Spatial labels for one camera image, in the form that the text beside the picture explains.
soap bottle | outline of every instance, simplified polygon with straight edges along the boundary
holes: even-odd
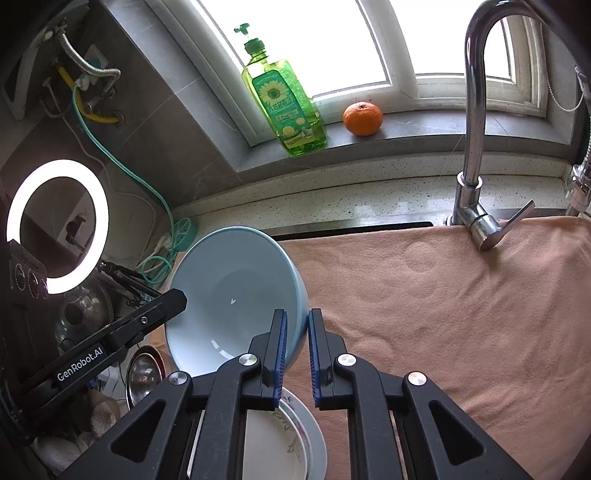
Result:
[[[308,98],[287,60],[267,62],[265,44],[250,39],[245,23],[234,32],[246,35],[244,44],[250,61],[242,80],[255,98],[271,129],[290,155],[319,150],[326,145],[326,132],[320,112]]]

green pump nozzle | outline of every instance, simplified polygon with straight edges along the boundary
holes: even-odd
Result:
[[[263,50],[265,48],[265,44],[258,38],[250,38],[247,30],[247,28],[249,27],[250,24],[243,23],[242,25],[240,25],[240,27],[235,28],[234,32],[246,35],[246,43],[244,44],[244,49],[246,50],[246,53],[252,55],[260,50]]]

blue bowl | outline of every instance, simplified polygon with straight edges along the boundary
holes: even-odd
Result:
[[[173,275],[171,288],[187,309],[165,325],[170,354],[192,377],[216,371],[268,332],[275,309],[287,312],[289,367],[307,328],[308,294],[285,251],[270,236],[244,226],[222,228],[197,242]]]

window pane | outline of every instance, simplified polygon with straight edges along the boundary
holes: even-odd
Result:
[[[482,0],[390,0],[416,74],[464,73],[464,39]],[[485,47],[486,75],[511,79],[501,22],[492,27]]]
[[[289,60],[310,96],[386,81],[355,0],[200,2],[243,64],[250,56],[244,35],[234,28],[249,23],[251,37],[265,43],[269,60]]]

bottle label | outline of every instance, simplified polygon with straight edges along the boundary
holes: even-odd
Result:
[[[314,140],[312,128],[281,73],[269,70],[253,78],[252,86],[287,148]]]

